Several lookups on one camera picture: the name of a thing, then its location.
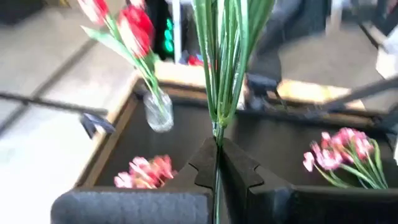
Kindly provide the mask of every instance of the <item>floor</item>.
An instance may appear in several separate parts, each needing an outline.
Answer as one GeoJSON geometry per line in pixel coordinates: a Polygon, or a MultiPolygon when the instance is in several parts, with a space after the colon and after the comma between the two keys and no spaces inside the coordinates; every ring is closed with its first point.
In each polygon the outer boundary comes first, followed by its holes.
{"type": "MultiPolygon", "coordinates": [[[[78,10],[47,8],[15,27],[0,27],[0,90],[109,108],[132,78],[133,68],[90,41],[79,25],[90,23],[78,10]]],[[[298,40],[279,54],[285,78],[345,88],[382,79],[374,68],[377,50],[356,27],[298,40]]],[[[365,100],[365,106],[386,109],[397,102],[396,96],[396,91],[389,91],[365,100]]],[[[8,183],[2,185],[0,203],[11,211],[0,220],[45,223],[60,189],[68,190],[80,172],[70,164],[84,165],[92,151],[82,149],[92,148],[91,142],[77,114],[1,100],[0,108],[0,124],[19,112],[0,136],[0,176],[8,183]],[[45,212],[32,209],[42,203],[45,212]]]]}

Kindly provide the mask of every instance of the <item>green light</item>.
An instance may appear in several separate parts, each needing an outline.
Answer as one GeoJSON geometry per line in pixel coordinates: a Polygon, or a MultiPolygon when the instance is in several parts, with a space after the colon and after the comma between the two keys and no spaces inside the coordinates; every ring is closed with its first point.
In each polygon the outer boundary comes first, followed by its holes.
{"type": "Polygon", "coordinates": [[[165,30],[164,37],[166,38],[166,40],[172,40],[173,39],[172,32],[170,30],[165,30]]]}
{"type": "Polygon", "coordinates": [[[168,53],[172,53],[174,51],[173,43],[169,40],[164,42],[164,47],[168,53]]]}
{"type": "Polygon", "coordinates": [[[171,19],[166,19],[166,24],[167,24],[167,28],[168,28],[169,30],[172,30],[172,29],[173,29],[173,23],[172,23],[172,20],[171,20],[171,19]]]}

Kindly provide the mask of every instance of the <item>glass vase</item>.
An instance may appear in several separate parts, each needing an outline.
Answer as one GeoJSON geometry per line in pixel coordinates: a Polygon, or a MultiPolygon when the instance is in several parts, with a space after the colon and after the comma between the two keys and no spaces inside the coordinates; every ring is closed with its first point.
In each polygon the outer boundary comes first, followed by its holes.
{"type": "Polygon", "coordinates": [[[174,125],[173,104],[162,90],[159,99],[150,91],[144,96],[146,118],[149,126],[158,133],[169,131],[174,125]]]}

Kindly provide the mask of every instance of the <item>pink flower cluster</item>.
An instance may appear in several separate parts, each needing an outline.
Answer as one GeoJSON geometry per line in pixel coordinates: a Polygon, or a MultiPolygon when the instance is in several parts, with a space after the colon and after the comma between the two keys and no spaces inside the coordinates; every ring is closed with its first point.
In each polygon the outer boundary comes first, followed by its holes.
{"type": "Polygon", "coordinates": [[[157,189],[164,185],[166,180],[173,179],[177,174],[172,170],[169,156],[156,156],[147,161],[143,157],[135,157],[129,163],[129,172],[120,172],[114,177],[114,184],[120,188],[157,189]]]}
{"type": "Polygon", "coordinates": [[[315,160],[323,169],[334,170],[344,161],[353,163],[354,158],[351,155],[365,159],[373,150],[366,134],[351,128],[341,128],[332,137],[324,132],[321,147],[316,142],[312,142],[310,146],[312,152],[304,153],[303,161],[304,167],[309,172],[312,172],[315,160]]]}

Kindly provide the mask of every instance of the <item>glass jar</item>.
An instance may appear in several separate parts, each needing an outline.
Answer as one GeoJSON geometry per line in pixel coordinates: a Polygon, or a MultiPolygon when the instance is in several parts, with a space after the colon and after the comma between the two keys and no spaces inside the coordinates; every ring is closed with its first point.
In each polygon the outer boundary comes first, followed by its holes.
{"type": "Polygon", "coordinates": [[[174,125],[173,104],[162,90],[159,100],[150,91],[144,96],[146,118],[149,126],[158,133],[169,131],[174,125]]]}

